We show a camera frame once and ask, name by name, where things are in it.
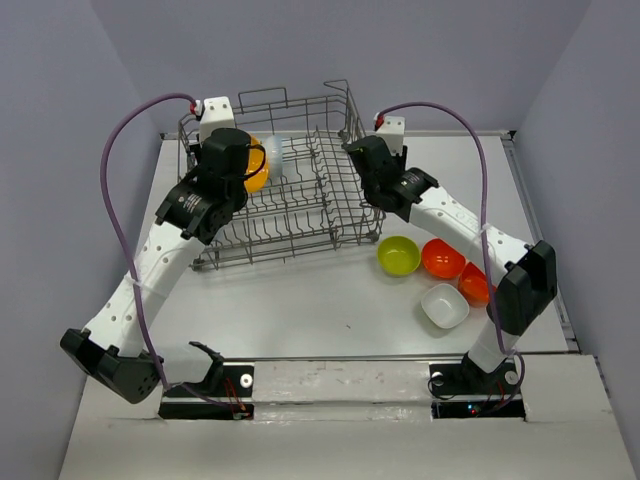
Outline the green plastic bowl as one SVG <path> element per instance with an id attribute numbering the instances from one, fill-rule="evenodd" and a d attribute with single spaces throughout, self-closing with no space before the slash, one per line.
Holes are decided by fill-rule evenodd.
<path id="1" fill-rule="evenodd" d="M 421 264 L 417 244 L 405 236 L 391 236 L 382 240 L 376 258 L 381 268 L 393 276 L 409 275 Z"/>

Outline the white round bowl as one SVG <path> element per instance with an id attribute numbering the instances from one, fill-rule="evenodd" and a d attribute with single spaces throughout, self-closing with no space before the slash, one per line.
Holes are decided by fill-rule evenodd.
<path id="1" fill-rule="evenodd" d="M 272 135 L 262 145 L 269 165 L 269 179 L 273 184 L 278 183 L 283 175 L 283 139 L 279 135 Z"/>

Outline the white square bowl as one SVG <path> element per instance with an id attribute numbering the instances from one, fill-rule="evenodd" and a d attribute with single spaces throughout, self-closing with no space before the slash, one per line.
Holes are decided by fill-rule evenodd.
<path id="1" fill-rule="evenodd" d="M 429 289 L 421 299 L 421 308 L 438 328 L 449 330 L 465 321 L 470 307 L 464 296 L 452 285 L 440 283 Z"/>

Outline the yellow plastic bowl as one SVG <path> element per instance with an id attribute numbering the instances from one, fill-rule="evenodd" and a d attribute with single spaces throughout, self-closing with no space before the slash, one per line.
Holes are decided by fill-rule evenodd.
<path id="1" fill-rule="evenodd" d="M 249 160 L 245 175 L 250 178 L 244 182 L 248 194 L 261 190 L 269 178 L 269 159 L 261 150 L 262 143 L 254 136 L 250 137 Z"/>

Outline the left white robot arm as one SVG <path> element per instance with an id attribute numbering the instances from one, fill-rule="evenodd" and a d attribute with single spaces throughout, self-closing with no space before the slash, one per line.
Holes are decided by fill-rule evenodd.
<path id="1" fill-rule="evenodd" d="M 158 352 L 148 328 L 191 263 L 241 210 L 251 149 L 248 133 L 218 128 L 200 148 L 197 164 L 161 202 L 148 237 L 105 306 L 81 329 L 67 330 L 62 350 L 89 377 L 131 404 L 162 382 L 197 396 L 215 392 L 223 357 L 190 341 Z"/>

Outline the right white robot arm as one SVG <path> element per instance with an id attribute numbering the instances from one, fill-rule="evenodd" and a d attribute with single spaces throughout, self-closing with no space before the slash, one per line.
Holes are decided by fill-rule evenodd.
<path id="1" fill-rule="evenodd" d="M 491 284 L 489 320 L 465 354 L 462 384 L 482 392 L 532 322 L 557 295 L 556 252 L 547 242 L 529 244 L 489 225 L 455 200 L 438 181 L 409 168 L 379 136 L 345 147 L 361 181 L 366 201 L 448 244 L 480 268 Z"/>

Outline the orange round plastic bowl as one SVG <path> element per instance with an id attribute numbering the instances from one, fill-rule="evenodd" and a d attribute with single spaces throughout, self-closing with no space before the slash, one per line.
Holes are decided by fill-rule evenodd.
<path id="1" fill-rule="evenodd" d="M 465 257 L 441 239 L 428 241 L 421 251 L 422 264 L 432 276 L 452 280 L 466 265 Z"/>

